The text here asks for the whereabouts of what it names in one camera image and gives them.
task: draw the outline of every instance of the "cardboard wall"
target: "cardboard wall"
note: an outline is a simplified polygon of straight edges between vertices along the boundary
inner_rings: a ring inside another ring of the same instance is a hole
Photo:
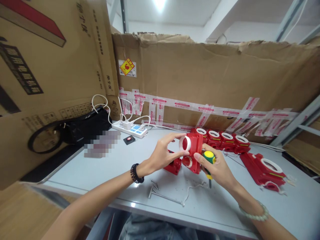
[[[248,42],[239,46],[194,43],[188,36],[113,34],[117,60],[136,64],[136,77],[118,73],[124,91],[226,109],[303,110],[320,93],[317,45]],[[149,115],[149,103],[142,115]],[[200,112],[164,107],[164,123],[196,126]],[[225,130],[236,118],[211,114],[204,127]],[[269,142],[251,134],[250,140]]]
[[[314,121],[309,127],[320,130],[320,118]],[[297,161],[320,175],[320,137],[302,131],[291,142],[284,146],[284,149]]]
[[[0,1],[0,189],[55,154],[27,149],[37,129],[90,112],[95,94],[107,93],[111,116],[119,115],[107,13],[105,1]],[[44,134],[36,147],[55,139]]]

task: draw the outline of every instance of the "white beaded bracelet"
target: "white beaded bracelet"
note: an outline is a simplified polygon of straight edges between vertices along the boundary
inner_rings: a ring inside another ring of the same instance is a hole
[[[240,211],[242,212],[243,215],[245,215],[247,218],[250,218],[250,219],[253,219],[253,220],[256,220],[256,221],[265,221],[268,219],[268,216],[269,216],[269,211],[268,209],[266,208],[265,205],[263,205],[261,202],[259,202],[257,200],[257,202],[261,205],[261,207],[263,208],[263,215],[262,216],[255,216],[255,215],[251,215],[249,213],[246,213],[242,207],[239,206],[240,208]]]

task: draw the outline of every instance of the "screwdriver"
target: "screwdriver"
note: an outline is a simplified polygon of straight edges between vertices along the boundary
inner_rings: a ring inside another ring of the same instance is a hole
[[[216,162],[216,157],[214,156],[213,152],[205,151],[202,155],[211,164],[214,164]],[[208,172],[207,178],[209,179],[209,188],[211,188],[212,176],[211,176],[210,172],[207,169],[206,169],[206,171]]]

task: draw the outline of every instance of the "floor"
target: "floor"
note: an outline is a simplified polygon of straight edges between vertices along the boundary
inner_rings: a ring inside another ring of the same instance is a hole
[[[0,191],[0,239],[41,239],[61,211],[39,194],[14,183]],[[86,239],[89,231],[83,228],[77,240]]]

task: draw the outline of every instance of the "black bag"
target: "black bag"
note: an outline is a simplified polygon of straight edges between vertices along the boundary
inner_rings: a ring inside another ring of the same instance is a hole
[[[103,131],[107,131],[111,128],[111,124],[108,121],[107,111],[100,106],[97,108],[97,112],[98,113],[96,113],[96,111],[92,111],[77,118],[53,122],[40,128],[30,137],[28,141],[29,150],[35,153],[45,154],[58,149],[62,142],[80,146],[90,143],[90,140],[97,139],[97,136],[102,135]],[[54,131],[60,132],[58,143],[49,150],[43,152],[35,151],[33,143],[37,136],[41,132],[52,127],[55,127]]]

